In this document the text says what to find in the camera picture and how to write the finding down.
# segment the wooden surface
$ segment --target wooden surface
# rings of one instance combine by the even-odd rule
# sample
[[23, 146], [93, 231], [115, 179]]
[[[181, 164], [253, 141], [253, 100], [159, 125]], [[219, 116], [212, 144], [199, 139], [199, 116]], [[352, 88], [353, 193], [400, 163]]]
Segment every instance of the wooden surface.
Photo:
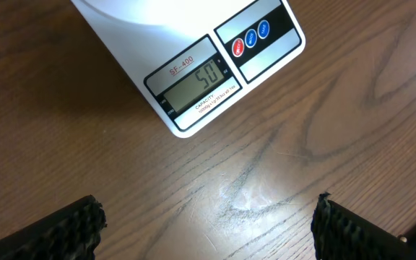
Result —
[[0, 238], [93, 194], [97, 259], [313, 259], [316, 197], [416, 223], [416, 0], [291, 0], [307, 46], [174, 137], [67, 0], [0, 0]]

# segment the button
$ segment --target button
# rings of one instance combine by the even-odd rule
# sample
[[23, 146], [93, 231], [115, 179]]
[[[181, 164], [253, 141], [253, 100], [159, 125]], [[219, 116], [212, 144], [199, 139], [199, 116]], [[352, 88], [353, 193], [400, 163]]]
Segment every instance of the button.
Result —
[[248, 30], [245, 35], [245, 45], [248, 48], [253, 48], [258, 41], [258, 35], [254, 29]]
[[260, 39], [265, 39], [269, 35], [269, 22], [262, 20], [258, 25], [258, 36]]
[[243, 44], [243, 40], [240, 38], [235, 39], [234, 43], [232, 43], [232, 54], [238, 58], [242, 56], [244, 50], [245, 45]]

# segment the scale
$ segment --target scale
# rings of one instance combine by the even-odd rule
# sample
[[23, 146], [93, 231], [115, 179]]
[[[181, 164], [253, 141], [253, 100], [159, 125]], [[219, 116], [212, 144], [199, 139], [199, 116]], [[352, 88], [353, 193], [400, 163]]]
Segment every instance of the scale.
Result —
[[284, 0], [72, 0], [177, 137], [190, 137], [299, 55]]

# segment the wooden table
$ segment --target wooden table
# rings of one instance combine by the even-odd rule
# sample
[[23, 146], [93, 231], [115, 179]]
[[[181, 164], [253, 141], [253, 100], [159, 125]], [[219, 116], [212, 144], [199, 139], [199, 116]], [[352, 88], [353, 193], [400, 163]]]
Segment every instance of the wooden table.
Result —
[[313, 259], [318, 194], [416, 223], [416, 1], [291, 0], [307, 46], [174, 137], [67, 0], [0, 0], [0, 238], [88, 194], [97, 259]]

